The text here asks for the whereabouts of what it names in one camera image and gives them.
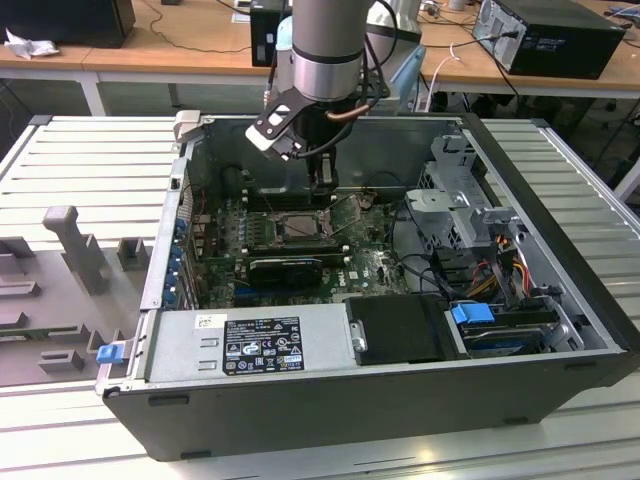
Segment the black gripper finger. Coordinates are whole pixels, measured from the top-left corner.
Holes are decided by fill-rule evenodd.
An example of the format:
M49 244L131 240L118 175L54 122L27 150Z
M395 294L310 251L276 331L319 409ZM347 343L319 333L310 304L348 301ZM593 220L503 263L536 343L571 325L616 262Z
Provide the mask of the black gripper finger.
M322 153L317 153L307 158L308 180L312 194L322 193L322 162Z
M339 185L336 169L336 152L327 151L322 154L322 187L326 195L331 195Z

